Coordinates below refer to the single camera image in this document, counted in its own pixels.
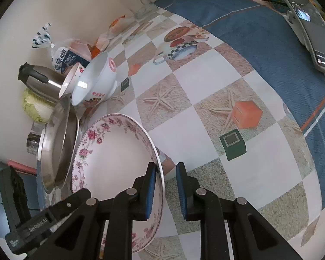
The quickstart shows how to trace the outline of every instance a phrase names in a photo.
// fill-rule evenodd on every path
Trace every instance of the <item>blue bedspread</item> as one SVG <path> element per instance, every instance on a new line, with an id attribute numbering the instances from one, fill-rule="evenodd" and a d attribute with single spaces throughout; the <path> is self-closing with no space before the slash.
<path id="1" fill-rule="evenodd" d="M 325 207 L 325 76 L 284 18 L 251 0 L 157 0 L 240 53 L 286 103 L 302 127 Z"/>

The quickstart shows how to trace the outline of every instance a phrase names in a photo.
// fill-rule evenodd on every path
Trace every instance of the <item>blue gripper pad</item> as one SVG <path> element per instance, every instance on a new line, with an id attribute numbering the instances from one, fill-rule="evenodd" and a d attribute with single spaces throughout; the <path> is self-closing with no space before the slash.
<path id="1" fill-rule="evenodd" d="M 180 173 L 180 166 L 177 164 L 176 166 L 176 180 L 177 180 L 177 187 L 178 187 L 178 194 L 179 194 L 179 203 L 180 203 L 180 210 L 184 219 L 186 219 L 186 194 L 183 187 L 183 180 Z"/>
<path id="2" fill-rule="evenodd" d="M 157 170 L 156 170 L 156 166 L 155 166 L 154 170 L 152 171 L 152 174 L 150 176 L 148 193 L 147 193 L 147 197 L 146 197 L 146 218 L 147 219 L 149 219 L 149 216 L 152 213 L 156 177 L 157 177 Z"/>

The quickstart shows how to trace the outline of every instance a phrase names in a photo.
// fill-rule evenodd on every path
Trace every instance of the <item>bowl with red print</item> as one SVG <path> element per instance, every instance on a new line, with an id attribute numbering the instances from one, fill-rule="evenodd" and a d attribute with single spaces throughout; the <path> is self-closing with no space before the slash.
<path id="1" fill-rule="evenodd" d="M 133 221 L 132 252 L 154 238 L 163 212 L 165 182 L 158 152 L 146 130 L 124 114 L 101 117 L 83 135 L 72 170 L 72 192 L 87 188 L 98 200 L 114 198 L 144 176 L 149 162 L 157 165 L 152 212 L 147 221 Z M 107 225 L 102 239 L 105 244 Z"/>
<path id="2" fill-rule="evenodd" d="M 99 53 L 78 78 L 72 92 L 72 105 L 92 107 L 108 100 L 117 88 L 116 70 L 116 64 L 107 52 Z"/>

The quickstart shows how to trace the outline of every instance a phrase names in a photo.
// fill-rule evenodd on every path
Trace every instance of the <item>orange cube print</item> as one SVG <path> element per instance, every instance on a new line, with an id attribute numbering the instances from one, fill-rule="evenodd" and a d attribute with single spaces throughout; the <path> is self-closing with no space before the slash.
<path id="1" fill-rule="evenodd" d="M 253 101 L 236 102 L 231 118 L 238 129 L 255 128 L 260 121 L 262 110 Z"/>

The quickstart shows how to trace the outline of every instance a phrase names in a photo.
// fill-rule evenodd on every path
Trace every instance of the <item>starfish print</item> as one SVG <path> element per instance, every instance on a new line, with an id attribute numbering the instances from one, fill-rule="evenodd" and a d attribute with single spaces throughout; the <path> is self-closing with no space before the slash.
<path id="1" fill-rule="evenodd" d="M 145 249 L 146 252 L 148 252 L 151 256 L 154 257 L 154 260 L 167 260 L 167 259 L 173 259 L 175 258 L 176 256 L 178 256 L 179 254 L 165 254 L 164 253 L 164 247 L 163 247 L 163 243 L 160 242 L 160 245 L 159 245 L 159 249 L 158 249 L 158 252 L 153 252 L 153 251 L 150 251 L 149 249 Z"/>
<path id="2" fill-rule="evenodd" d="M 151 98 L 146 98 L 143 99 L 144 101 L 148 101 L 148 102 L 153 102 L 153 107 L 151 109 L 151 111 L 149 112 L 148 116 L 151 116 L 153 114 L 153 112 L 157 109 L 157 107 L 159 105 L 162 105 L 166 108 L 168 108 L 171 111 L 175 111 L 175 109 L 172 107 L 172 105 L 165 99 L 165 97 L 175 88 L 176 86 L 170 87 L 169 89 L 167 89 L 164 93 L 162 92 L 162 85 L 160 84 L 159 86 L 159 91 L 157 93 L 157 95 L 155 97 L 151 97 Z"/>
<path id="3" fill-rule="evenodd" d="M 122 104 L 124 104 L 124 99 L 123 99 L 123 96 L 125 95 L 125 90 L 123 92 L 120 92 L 118 95 L 116 96 L 112 96 L 111 99 L 112 100 L 115 100 L 115 101 L 119 101 L 121 102 Z"/>
<path id="4" fill-rule="evenodd" d="M 227 91 L 227 94 L 228 94 L 228 106 L 227 107 L 211 107 L 208 109 L 214 113 L 227 115 L 225 125 L 223 127 L 223 130 L 221 131 L 221 135 L 225 134 L 231 125 L 231 122 L 232 122 L 231 112 L 235 106 L 234 97 L 233 97 L 232 91 L 230 89 Z"/>

